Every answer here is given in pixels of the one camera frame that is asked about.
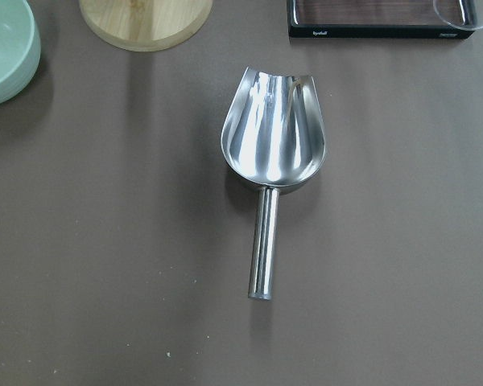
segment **brown table surface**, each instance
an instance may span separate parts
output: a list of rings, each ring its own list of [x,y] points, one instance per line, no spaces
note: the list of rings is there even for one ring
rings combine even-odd
[[[0,386],[483,386],[483,30],[287,37],[217,0],[123,51],[29,0],[33,81],[0,105]],[[274,300],[247,298],[257,195],[220,133],[246,66],[312,74],[321,172],[279,206]]]

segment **wooden tray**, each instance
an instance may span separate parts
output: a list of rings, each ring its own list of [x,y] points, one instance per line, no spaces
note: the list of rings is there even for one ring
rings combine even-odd
[[[107,43],[131,51],[158,51],[191,38],[213,0],[79,0],[88,26]]]

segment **metal scoop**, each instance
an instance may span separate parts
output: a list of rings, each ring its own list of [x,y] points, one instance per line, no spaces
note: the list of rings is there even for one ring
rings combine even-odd
[[[221,148],[231,168],[260,190],[249,298],[270,300],[279,195],[301,187],[326,154],[313,78],[247,68],[225,119]]]

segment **scoop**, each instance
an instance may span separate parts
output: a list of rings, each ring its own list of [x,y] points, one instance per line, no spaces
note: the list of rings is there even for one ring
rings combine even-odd
[[[270,300],[279,196],[301,187],[326,155],[313,78],[247,68],[225,119],[221,148],[229,166],[259,190],[249,298]]]

